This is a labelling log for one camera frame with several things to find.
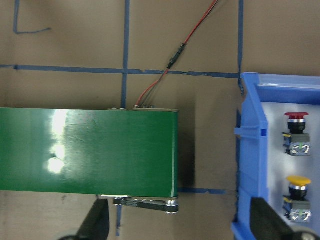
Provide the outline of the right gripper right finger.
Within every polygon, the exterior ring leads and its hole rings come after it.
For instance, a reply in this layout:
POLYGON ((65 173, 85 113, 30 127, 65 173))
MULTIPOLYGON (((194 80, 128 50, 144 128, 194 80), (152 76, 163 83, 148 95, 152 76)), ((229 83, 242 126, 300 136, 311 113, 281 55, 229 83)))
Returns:
POLYGON ((294 239, 294 231, 260 197, 251 198, 249 226, 256 240, 294 239))

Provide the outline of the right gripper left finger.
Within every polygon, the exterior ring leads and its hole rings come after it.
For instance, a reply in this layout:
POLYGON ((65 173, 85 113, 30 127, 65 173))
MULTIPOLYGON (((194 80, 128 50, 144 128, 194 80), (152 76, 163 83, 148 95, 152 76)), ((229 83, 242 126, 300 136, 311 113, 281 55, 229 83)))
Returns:
POLYGON ((77 240, 106 240, 110 233, 110 213, 107 199, 97 199, 77 231, 77 240))

